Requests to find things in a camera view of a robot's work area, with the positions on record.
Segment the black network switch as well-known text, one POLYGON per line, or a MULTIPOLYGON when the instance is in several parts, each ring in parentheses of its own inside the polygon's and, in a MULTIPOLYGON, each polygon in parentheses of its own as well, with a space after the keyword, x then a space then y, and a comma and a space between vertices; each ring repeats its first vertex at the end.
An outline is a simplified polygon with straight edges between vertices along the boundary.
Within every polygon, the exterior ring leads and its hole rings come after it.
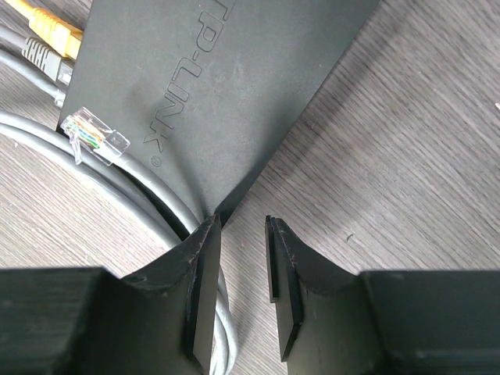
POLYGON ((86 108, 198 217, 229 218, 374 1, 95 1, 62 116, 86 108))

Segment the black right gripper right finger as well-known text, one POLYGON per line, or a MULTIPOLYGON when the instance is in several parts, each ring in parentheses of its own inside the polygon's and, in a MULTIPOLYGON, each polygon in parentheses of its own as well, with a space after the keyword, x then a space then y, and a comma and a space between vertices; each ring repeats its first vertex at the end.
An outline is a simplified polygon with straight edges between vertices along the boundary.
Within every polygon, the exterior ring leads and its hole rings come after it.
POLYGON ((496 374, 496 270, 352 274, 265 222, 270 301, 290 374, 496 374))

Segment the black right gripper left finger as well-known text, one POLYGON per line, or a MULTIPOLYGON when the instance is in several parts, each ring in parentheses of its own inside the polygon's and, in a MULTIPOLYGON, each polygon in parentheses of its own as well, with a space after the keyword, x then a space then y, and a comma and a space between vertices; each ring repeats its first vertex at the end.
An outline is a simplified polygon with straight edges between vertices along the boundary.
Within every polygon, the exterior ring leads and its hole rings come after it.
POLYGON ((118 278, 103 268, 1 272, 4 374, 207 374, 220 261, 212 216, 118 278))

